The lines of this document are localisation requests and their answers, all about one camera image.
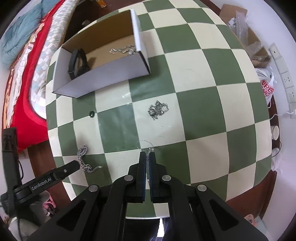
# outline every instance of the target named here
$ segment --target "triangular cutout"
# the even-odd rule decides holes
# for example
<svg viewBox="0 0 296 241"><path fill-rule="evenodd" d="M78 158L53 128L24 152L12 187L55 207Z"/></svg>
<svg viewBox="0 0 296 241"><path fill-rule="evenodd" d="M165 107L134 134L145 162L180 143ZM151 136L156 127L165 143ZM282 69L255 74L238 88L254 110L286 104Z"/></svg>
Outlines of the triangular cutout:
<svg viewBox="0 0 296 241"><path fill-rule="evenodd" d="M57 221L57 225L69 231L73 231L80 214L82 213L85 203L85 200L81 200L73 209L70 210L70 212Z"/></svg>
<svg viewBox="0 0 296 241"><path fill-rule="evenodd" d="M226 231L239 224L238 220L222 208L214 199L210 200L210 205L221 230Z"/></svg>

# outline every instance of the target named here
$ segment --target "power strip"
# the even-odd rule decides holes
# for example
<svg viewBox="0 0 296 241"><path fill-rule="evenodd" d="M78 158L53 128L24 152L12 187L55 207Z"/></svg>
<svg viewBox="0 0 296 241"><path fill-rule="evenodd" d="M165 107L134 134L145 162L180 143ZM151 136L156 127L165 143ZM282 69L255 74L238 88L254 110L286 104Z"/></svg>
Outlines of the power strip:
<svg viewBox="0 0 296 241"><path fill-rule="evenodd" d="M285 60L279 50L277 49L275 43L273 43L269 47L269 51L276 63L276 67L280 73L281 80L283 82L283 85L285 87L286 97L287 101L289 103L289 111L293 112L294 115L296 113L296 91L295 87L290 75L290 72L288 70L288 67L285 63Z"/></svg>

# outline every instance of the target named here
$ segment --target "table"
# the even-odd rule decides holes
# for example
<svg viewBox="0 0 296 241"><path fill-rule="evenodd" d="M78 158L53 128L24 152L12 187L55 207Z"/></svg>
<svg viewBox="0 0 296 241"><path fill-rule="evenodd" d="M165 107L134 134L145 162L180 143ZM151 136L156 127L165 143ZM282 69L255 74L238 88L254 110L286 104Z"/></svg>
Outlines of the table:
<svg viewBox="0 0 296 241"><path fill-rule="evenodd" d="M51 60L46 113L56 165L77 160L86 144L84 162L103 166L66 178L70 199L126 175L139 149L150 146L146 141L169 175L191 186L203 183L223 200L260 183L271 169L268 109L236 36L199 0L148 0L109 15L130 8L141 22L150 75L73 99L51 93L57 53ZM148 108L157 100L169 111L153 120ZM168 215L168 205L152 204L148 191L143 204L128 204L127 217Z"/></svg>

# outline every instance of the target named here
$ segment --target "silver screw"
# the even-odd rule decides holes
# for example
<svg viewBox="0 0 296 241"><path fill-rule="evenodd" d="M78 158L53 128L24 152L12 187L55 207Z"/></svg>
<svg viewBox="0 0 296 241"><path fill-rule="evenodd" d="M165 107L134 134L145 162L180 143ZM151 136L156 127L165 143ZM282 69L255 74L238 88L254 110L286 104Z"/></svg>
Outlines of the silver screw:
<svg viewBox="0 0 296 241"><path fill-rule="evenodd" d="M169 175L164 175L164 176L162 177L162 179L163 179L164 181L170 181L172 178L171 178L171 176L169 176Z"/></svg>
<svg viewBox="0 0 296 241"><path fill-rule="evenodd" d="M204 192L207 189L207 187L205 185L203 185L203 184L200 184L200 185L197 186L197 189L199 191L201 191L201 192Z"/></svg>
<svg viewBox="0 0 296 241"><path fill-rule="evenodd" d="M131 180L133 180L133 176L132 176L132 175L126 175L126 176L124 177L124 179L125 179L126 181L131 181Z"/></svg>
<svg viewBox="0 0 296 241"><path fill-rule="evenodd" d="M98 189L99 189L99 188L98 188L97 185L91 185L91 186L89 186L89 191L90 191L90 192L96 192Z"/></svg>

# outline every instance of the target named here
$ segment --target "black pants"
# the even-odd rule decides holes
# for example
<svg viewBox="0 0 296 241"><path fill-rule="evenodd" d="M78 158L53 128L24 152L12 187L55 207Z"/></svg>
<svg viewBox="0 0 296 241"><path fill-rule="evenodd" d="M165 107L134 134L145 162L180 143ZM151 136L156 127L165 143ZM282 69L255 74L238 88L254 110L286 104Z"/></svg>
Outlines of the black pants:
<svg viewBox="0 0 296 241"><path fill-rule="evenodd" d="M174 241L170 218L163 218L164 236L157 238L159 219L126 219L123 241Z"/></svg>

